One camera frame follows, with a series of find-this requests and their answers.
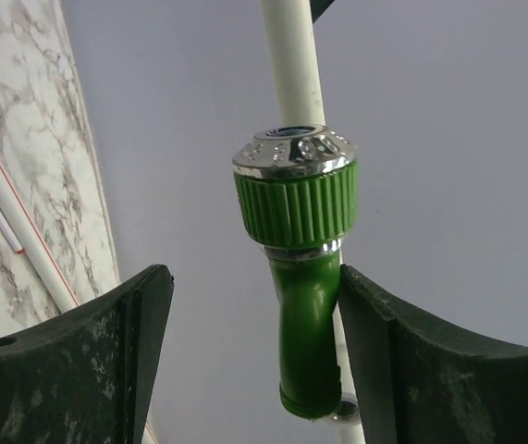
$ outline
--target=marble surface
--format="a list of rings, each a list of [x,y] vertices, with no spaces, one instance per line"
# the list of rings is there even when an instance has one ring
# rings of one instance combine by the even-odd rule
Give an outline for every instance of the marble surface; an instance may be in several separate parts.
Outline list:
[[[118,283],[59,0],[0,0],[0,159],[81,302]],[[0,233],[0,336],[58,313]]]

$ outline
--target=black object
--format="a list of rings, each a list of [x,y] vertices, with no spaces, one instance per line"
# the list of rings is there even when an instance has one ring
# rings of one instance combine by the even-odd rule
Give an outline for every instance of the black object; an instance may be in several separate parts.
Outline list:
[[[0,339],[0,444],[140,444],[173,292],[154,265]]]
[[[313,23],[319,19],[324,12],[334,3],[334,0],[311,0],[311,15]]]
[[[528,348],[456,327],[347,266],[339,296],[367,444],[528,444]]]

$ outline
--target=gray background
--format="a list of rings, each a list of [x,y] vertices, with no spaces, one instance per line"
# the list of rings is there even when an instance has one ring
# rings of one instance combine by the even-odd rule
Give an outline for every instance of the gray background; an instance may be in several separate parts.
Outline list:
[[[176,277],[165,444],[336,442],[280,407],[276,300],[231,177],[278,123],[258,3],[63,2],[122,276]],[[315,31],[328,122],[362,148],[346,261],[528,345],[528,2],[338,0]]]

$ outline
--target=red stripe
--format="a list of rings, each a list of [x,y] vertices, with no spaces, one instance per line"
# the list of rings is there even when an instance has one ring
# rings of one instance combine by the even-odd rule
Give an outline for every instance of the red stripe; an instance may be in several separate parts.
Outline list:
[[[72,290],[70,289],[70,286],[68,285],[67,280],[65,279],[64,275],[60,271],[60,267],[58,267],[58,264],[54,260],[54,257],[52,257],[52,254],[48,250],[48,246],[43,241],[43,238],[42,238],[42,235],[40,234],[40,231],[37,229],[37,227],[35,226],[35,224],[31,220],[30,214],[25,209],[25,205],[23,204],[21,199],[19,199],[19,195],[17,194],[17,191],[13,187],[13,184],[11,183],[11,180],[8,178],[8,175],[6,174],[5,169],[3,168],[3,165],[1,164],[1,162],[0,162],[0,170],[1,170],[1,173],[3,174],[3,176],[5,177],[6,183],[8,183],[9,188],[13,191],[13,194],[17,198],[17,202],[19,203],[19,206],[23,210],[23,213],[25,214],[25,217],[27,217],[27,220],[30,222],[31,227],[33,228],[33,231],[35,231],[35,235],[40,240],[40,243],[42,244],[43,249],[47,253],[48,258],[52,262],[52,265],[55,267],[56,271],[58,272],[58,275],[60,276],[60,279],[62,280],[62,282],[64,283],[65,287],[67,288],[68,294],[70,294],[70,297],[72,298],[72,301],[75,303],[75,305],[79,305],[79,302],[77,301],[77,298],[75,298],[75,295],[73,294]]]

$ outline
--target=white strip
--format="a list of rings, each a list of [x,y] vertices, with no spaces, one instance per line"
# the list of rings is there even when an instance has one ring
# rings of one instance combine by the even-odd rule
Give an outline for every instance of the white strip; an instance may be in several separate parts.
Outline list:
[[[62,275],[54,257],[50,253],[43,237],[33,223],[33,219],[19,199],[15,187],[0,162],[0,211],[6,222],[12,227],[17,239],[23,245],[35,271],[56,302],[60,312],[64,313],[79,305],[67,280]],[[157,444],[153,432],[144,428],[142,444]]]
[[[5,239],[10,245],[11,249],[15,253],[22,253],[23,246],[19,242],[19,239],[17,239],[17,236],[15,236],[15,233],[13,232],[13,229],[11,229],[11,226],[8,225],[5,215],[3,215],[3,212],[1,211],[1,209],[0,209],[0,230],[3,233],[3,236],[5,236]]]
[[[282,124],[325,124],[309,0],[261,0]],[[356,396],[339,309],[334,331],[344,394]],[[363,444],[362,425],[343,425],[341,444]]]

